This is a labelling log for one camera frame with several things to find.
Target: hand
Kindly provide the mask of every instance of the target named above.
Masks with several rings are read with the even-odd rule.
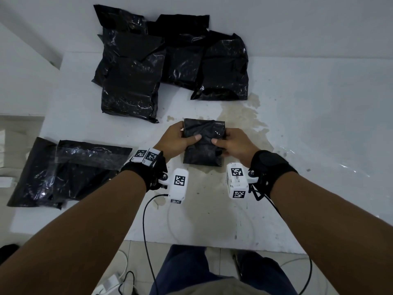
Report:
[[[183,153],[187,146],[198,142],[202,136],[197,134],[189,138],[183,138],[183,121],[169,126],[167,131],[163,134],[154,149],[164,152],[165,160],[168,162],[171,158]]]
[[[225,140],[211,139],[212,144],[226,149],[222,156],[233,156],[249,168],[254,154],[260,149],[250,141],[247,134],[240,128],[227,128],[225,132]]]

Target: black wristband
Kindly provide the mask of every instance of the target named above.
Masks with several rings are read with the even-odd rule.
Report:
[[[152,168],[145,166],[142,163],[128,162],[122,168],[121,171],[133,171],[140,175],[146,184],[146,192],[149,191],[151,182],[154,178],[154,171]]]
[[[297,173],[284,158],[267,150],[260,150],[254,154],[250,169],[259,177],[254,186],[258,192],[268,198],[270,198],[273,185],[279,177],[288,172]]]

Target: person's left hand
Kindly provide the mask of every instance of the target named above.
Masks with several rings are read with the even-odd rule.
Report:
[[[169,126],[158,143],[153,147],[154,149],[164,152],[164,157],[167,162],[171,158],[183,153],[187,146],[195,144],[202,138],[200,134],[189,138],[183,138],[182,129],[183,121]]]

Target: white table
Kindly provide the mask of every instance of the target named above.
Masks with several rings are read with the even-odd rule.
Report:
[[[149,147],[184,117],[218,119],[243,128],[307,179],[393,224],[393,61],[250,58],[248,101],[191,101],[191,91],[162,84],[160,123],[151,124],[101,113],[101,89],[90,82],[100,59],[99,53],[65,55],[41,137]],[[228,197],[224,168],[183,165],[182,157],[168,165],[169,171],[177,167],[190,172],[187,196],[182,205],[148,207],[148,241],[304,252],[266,199]],[[146,194],[127,240],[143,240],[143,208],[158,193]],[[18,208],[11,230],[36,233],[60,213]]]

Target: jeans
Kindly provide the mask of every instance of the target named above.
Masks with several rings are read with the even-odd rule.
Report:
[[[229,278],[209,271],[205,250],[205,247],[172,245],[156,278],[159,295]],[[276,261],[256,252],[243,251],[238,255],[238,263],[242,282],[270,295],[297,295]],[[154,283],[150,295],[157,295]]]

